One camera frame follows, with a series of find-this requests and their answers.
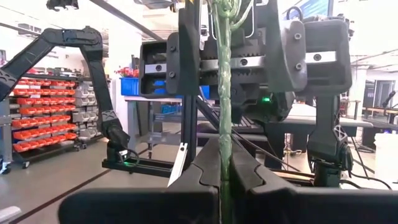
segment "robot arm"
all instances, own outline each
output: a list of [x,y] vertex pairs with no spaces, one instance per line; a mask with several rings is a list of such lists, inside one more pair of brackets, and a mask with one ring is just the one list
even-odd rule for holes
[[110,141],[108,146],[124,150],[129,136],[113,111],[108,84],[102,66],[101,34],[90,27],[83,30],[45,29],[31,44],[0,69],[0,101],[15,88],[22,76],[54,47],[78,47],[85,58],[98,102],[101,132]]

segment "floor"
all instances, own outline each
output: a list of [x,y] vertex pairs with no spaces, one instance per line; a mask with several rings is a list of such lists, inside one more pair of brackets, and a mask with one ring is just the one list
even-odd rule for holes
[[[179,124],[164,124],[164,129],[177,132]],[[147,144],[140,144],[137,151],[143,151]],[[101,167],[101,161],[106,157],[106,143],[97,142],[80,152],[69,152],[46,161],[32,164],[22,170],[13,167],[8,175],[0,176],[0,208],[12,205],[22,210],[19,222],[26,224],[53,224],[57,221],[57,209],[62,201],[62,195],[71,191],[96,187],[166,187],[168,179],[141,174],[109,170]],[[161,146],[154,148],[153,159],[174,161],[176,146]],[[374,155],[363,154],[365,164],[374,167]],[[289,156],[285,159],[289,164],[304,172],[309,172],[306,154]],[[354,166],[357,174],[364,175],[359,165]],[[361,184],[369,181],[358,180]]]

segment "blue container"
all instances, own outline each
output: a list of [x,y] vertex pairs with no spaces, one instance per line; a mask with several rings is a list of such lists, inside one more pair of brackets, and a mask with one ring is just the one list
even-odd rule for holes
[[[122,77],[121,81],[121,94],[122,96],[139,96],[139,78],[128,78]],[[155,86],[162,86],[163,88],[157,88],[155,94],[164,95],[166,94],[166,89],[164,86],[164,81],[156,81]],[[208,99],[210,96],[209,86],[201,86],[205,98]]]

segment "bolt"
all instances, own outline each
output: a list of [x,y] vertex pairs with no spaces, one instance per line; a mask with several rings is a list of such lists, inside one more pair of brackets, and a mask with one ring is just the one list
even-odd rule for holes
[[301,63],[297,63],[295,68],[296,70],[300,71],[301,69],[303,69],[303,66],[301,65]]
[[322,56],[320,54],[316,54],[313,56],[313,59],[316,60],[317,62],[322,59]]
[[301,39],[301,34],[299,34],[299,33],[294,34],[294,39],[300,40]]
[[241,60],[241,65],[245,66],[248,64],[248,61],[246,59]]

